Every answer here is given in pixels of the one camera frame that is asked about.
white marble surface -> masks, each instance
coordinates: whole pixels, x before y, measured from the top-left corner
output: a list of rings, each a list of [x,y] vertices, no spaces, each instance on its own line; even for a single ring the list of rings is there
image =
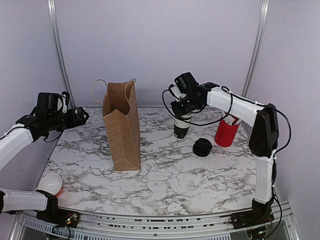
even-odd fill
[[[116,172],[102,111],[86,110],[90,114],[87,124],[63,133],[43,173],[62,177],[60,207],[108,214],[177,216],[251,206],[255,161],[241,126],[228,148],[214,141],[218,124],[191,126],[186,139],[176,140],[173,118],[164,108],[139,108],[141,171]],[[204,110],[194,121],[207,123],[220,114]],[[201,137],[213,145],[207,157],[192,152]]]

red container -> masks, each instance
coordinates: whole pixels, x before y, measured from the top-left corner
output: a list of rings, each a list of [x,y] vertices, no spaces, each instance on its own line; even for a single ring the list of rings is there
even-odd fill
[[[230,126],[224,120],[221,120],[216,130],[214,141],[221,147],[230,147],[235,139],[239,124]]]

paper bag handle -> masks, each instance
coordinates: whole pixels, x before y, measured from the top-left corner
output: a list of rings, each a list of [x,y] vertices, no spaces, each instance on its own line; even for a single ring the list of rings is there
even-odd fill
[[[103,79],[98,79],[98,80],[95,80],[95,81],[92,83],[91,93],[92,93],[92,96],[94,97],[94,99],[95,99],[98,103],[104,105],[103,102],[99,101],[99,100],[95,97],[95,93],[94,93],[94,86],[95,86],[96,82],[99,82],[99,81],[104,82],[104,84],[105,84],[105,86],[106,86],[106,92],[108,92],[108,84],[106,83],[106,81],[103,80]]]
[[[130,81],[128,81],[125,85],[125,88],[124,88],[124,96],[125,96],[125,99],[127,102],[129,102],[128,98],[127,98],[127,94],[126,94],[126,91],[127,91],[127,87],[128,87],[128,84],[131,82],[131,81],[134,81],[134,84],[136,83],[136,79],[135,78],[132,78]]]

paper bag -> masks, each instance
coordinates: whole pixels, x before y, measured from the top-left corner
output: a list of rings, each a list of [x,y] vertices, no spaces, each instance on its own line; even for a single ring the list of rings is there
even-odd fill
[[[92,85],[92,94],[97,81]],[[132,79],[123,83],[108,83],[102,102],[102,115],[115,171],[141,169],[135,81]]]

stack of black lids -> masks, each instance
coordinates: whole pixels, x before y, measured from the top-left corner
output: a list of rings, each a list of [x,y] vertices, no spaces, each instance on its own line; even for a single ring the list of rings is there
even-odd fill
[[[199,138],[197,141],[195,141],[195,144],[193,145],[193,148],[192,148],[194,154],[199,157],[208,156],[211,149],[212,149],[211,142],[205,138]]]

